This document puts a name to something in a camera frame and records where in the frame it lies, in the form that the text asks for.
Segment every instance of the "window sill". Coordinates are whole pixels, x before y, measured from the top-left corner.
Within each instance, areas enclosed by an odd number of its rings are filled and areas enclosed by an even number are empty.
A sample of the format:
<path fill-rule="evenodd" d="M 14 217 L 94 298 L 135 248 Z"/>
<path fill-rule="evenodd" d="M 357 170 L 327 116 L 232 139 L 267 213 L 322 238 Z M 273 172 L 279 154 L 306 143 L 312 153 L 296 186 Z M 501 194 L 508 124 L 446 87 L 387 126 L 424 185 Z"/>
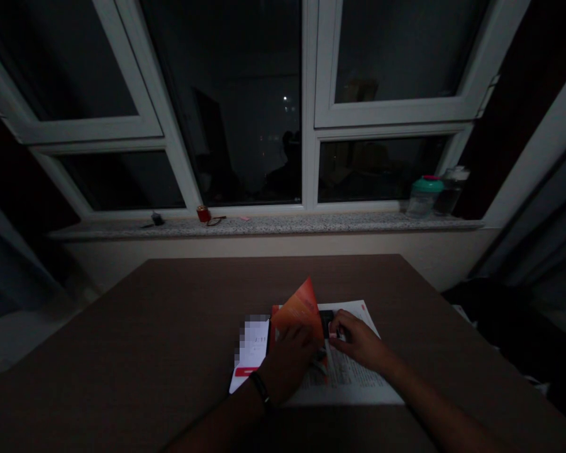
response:
<path fill-rule="evenodd" d="M 412 219 L 403 213 L 346 213 L 252 217 L 222 220 L 206 226 L 196 218 L 166 219 L 165 225 L 142 228 L 150 220 L 112 220 L 82 222 L 54 231 L 54 240 L 114 240 L 179 237 L 222 237 L 247 235 L 286 235 L 312 233 L 376 233 L 393 231 L 475 230 L 484 227 L 480 220 L 455 217 Z"/>

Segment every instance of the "red can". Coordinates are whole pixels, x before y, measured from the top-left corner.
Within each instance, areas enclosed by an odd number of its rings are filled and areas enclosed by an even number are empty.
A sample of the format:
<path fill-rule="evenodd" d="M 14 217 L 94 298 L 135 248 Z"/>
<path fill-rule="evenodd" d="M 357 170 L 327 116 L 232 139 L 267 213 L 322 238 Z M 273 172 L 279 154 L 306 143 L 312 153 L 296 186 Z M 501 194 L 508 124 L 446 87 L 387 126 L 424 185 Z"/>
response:
<path fill-rule="evenodd" d="M 207 206 L 198 206 L 197 207 L 197 217 L 199 217 L 199 221 L 203 222 L 203 223 L 209 222 L 210 219 L 212 218 L 212 216 L 210 215 L 210 213 L 208 211 Z"/>

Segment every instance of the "finger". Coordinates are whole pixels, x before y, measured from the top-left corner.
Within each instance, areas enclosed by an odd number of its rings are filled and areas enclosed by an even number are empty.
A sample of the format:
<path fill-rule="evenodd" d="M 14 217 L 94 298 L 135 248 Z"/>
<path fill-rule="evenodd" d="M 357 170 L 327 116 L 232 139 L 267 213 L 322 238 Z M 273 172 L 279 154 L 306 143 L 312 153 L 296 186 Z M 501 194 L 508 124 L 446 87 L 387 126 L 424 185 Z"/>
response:
<path fill-rule="evenodd" d="M 287 336 L 287 333 L 289 332 L 289 328 L 283 330 L 283 331 L 279 331 L 279 338 L 277 338 L 277 341 L 283 341 L 285 340 L 285 337 Z"/>
<path fill-rule="evenodd" d="M 304 345 L 307 342 L 308 337 L 310 336 L 312 331 L 313 331 L 312 327 L 302 326 L 302 328 L 298 330 L 297 335 L 294 338 L 294 341 L 300 343 L 301 345 Z"/>
<path fill-rule="evenodd" d="M 302 328 L 301 325 L 294 325 L 292 327 L 289 328 L 289 330 L 287 331 L 287 335 L 286 335 L 286 340 L 293 340 L 297 333 L 300 331 L 300 329 Z"/>
<path fill-rule="evenodd" d="M 331 332 L 335 332 L 338 330 L 340 325 L 346 327 L 348 330 L 352 331 L 352 327 L 358 320 L 355 317 L 350 317 L 347 311 L 338 310 L 336 313 L 333 321 L 331 322 L 331 326 L 329 330 Z"/>
<path fill-rule="evenodd" d="M 346 355 L 352 354 L 352 350 L 353 350 L 352 344 L 346 343 L 340 340 L 339 338 L 331 338 L 329 340 L 329 346 L 333 346 L 335 349 L 337 349 L 340 352 L 343 352 Z"/>
<path fill-rule="evenodd" d="M 338 310 L 338 313 L 339 313 L 339 312 L 341 312 L 340 314 L 343 315 L 343 316 L 346 316 L 346 317 L 348 317 L 348 318 L 351 318 L 351 319 L 354 319 L 354 320 L 358 321 L 358 318 L 357 318 L 355 315 L 353 315 L 352 313 L 350 313 L 350 312 L 347 311 L 347 310 L 344 310 L 343 308 L 340 308 L 340 309 Z"/>
<path fill-rule="evenodd" d="M 321 342 L 318 338 L 313 338 L 308 342 L 306 345 L 306 349 L 308 349 L 309 355 L 312 357 L 315 352 L 317 352 L 321 348 Z"/>

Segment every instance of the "bracelet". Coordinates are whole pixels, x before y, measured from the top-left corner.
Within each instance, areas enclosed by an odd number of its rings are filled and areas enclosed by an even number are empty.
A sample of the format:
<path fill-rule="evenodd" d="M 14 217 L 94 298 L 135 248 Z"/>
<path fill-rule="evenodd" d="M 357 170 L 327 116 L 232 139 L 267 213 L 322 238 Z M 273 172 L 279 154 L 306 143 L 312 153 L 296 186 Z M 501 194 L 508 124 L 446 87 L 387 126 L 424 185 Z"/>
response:
<path fill-rule="evenodd" d="M 269 412 L 272 409 L 272 403 L 270 402 L 270 395 L 269 392 L 266 390 L 266 385 L 264 385 L 264 381 L 262 380 L 260 375 L 255 371 L 253 371 L 250 374 L 250 380 L 258 389 L 258 393 L 260 393 L 260 398 L 262 399 L 262 403 L 264 404 L 265 411 Z"/>

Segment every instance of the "window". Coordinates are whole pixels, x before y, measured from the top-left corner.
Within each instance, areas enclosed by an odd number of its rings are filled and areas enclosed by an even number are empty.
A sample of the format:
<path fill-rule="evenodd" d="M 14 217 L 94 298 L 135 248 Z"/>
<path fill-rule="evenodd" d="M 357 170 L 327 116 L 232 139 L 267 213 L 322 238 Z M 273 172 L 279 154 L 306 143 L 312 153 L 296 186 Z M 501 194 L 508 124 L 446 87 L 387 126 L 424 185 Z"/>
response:
<path fill-rule="evenodd" d="M 0 112 L 23 143 L 162 135 L 115 5 L 0 1 Z"/>
<path fill-rule="evenodd" d="M 186 213 L 164 139 L 39 145 L 31 151 L 82 218 Z"/>
<path fill-rule="evenodd" d="M 447 136 L 322 142 L 319 203 L 408 199 L 411 184 L 434 174 Z"/>
<path fill-rule="evenodd" d="M 320 1 L 315 127 L 473 120 L 528 3 Z"/>
<path fill-rule="evenodd" d="M 204 203 L 300 203 L 300 1 L 141 4 Z"/>
<path fill-rule="evenodd" d="M 398 210 L 528 0 L 0 2 L 0 115 L 84 220 Z"/>
<path fill-rule="evenodd" d="M 70 154 L 56 159 L 95 211 L 185 207 L 163 150 Z"/>

